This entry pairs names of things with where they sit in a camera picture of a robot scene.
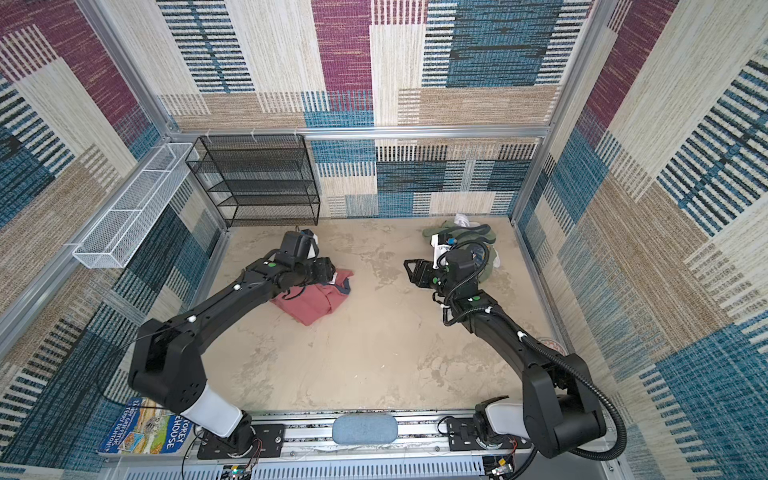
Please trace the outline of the red cloth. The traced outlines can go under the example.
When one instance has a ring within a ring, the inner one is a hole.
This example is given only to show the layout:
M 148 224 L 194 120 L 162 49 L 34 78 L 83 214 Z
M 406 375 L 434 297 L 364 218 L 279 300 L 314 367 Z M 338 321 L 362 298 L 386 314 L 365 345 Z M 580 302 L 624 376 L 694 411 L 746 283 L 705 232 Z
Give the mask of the red cloth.
M 340 269 L 331 283 L 312 284 L 304 290 L 292 287 L 287 294 L 280 294 L 271 301 L 284 313 L 304 326 L 337 310 L 351 293 L 351 270 Z

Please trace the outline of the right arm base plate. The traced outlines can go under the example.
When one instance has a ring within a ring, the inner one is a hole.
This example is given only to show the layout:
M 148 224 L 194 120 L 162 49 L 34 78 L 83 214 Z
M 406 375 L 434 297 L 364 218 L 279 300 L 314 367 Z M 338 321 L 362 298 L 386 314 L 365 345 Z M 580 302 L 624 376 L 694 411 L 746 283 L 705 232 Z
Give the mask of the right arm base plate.
M 439 434 L 445 436 L 451 452 L 479 451 L 479 450 L 530 450 L 532 444 L 523 438 L 501 435 L 495 437 L 482 437 L 480 429 L 471 417 L 445 416 L 438 421 L 436 426 Z

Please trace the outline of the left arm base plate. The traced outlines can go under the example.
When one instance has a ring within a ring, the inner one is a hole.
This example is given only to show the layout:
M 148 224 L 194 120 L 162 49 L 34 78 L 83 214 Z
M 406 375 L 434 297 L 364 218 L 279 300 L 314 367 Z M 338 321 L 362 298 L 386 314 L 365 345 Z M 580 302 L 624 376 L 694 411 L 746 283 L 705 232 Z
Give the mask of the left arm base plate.
M 252 424 L 239 428 L 230 437 L 221 438 L 204 431 L 198 460 L 238 460 L 277 458 L 283 449 L 284 424 Z

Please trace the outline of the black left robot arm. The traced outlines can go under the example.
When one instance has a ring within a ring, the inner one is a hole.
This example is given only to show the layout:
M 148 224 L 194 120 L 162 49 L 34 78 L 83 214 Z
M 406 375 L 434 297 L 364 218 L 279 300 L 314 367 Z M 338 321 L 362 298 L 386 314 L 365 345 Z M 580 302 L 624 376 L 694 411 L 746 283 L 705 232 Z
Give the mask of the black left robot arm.
M 203 354 L 255 308 L 291 288 L 326 283 L 335 266 L 319 255 L 309 229 L 288 231 L 281 245 L 247 265 L 228 286 L 166 321 L 143 323 L 134 343 L 129 387 L 212 435 L 233 458 L 255 448 L 251 416 L 209 385 Z

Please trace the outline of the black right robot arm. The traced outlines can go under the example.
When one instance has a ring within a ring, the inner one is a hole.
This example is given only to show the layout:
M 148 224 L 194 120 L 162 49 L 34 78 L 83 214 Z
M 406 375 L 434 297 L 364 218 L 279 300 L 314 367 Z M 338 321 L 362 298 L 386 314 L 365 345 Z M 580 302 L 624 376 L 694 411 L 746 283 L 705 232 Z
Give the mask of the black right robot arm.
M 563 356 L 518 325 L 478 283 L 480 265 L 469 248 L 455 248 L 437 260 L 403 262 L 408 280 L 433 291 L 443 323 L 459 324 L 501 356 L 522 382 L 522 403 L 502 398 L 485 402 L 477 414 L 480 434 L 525 438 L 547 458 L 586 452 L 582 446 L 607 433 L 600 396 L 586 363 L 576 354 Z

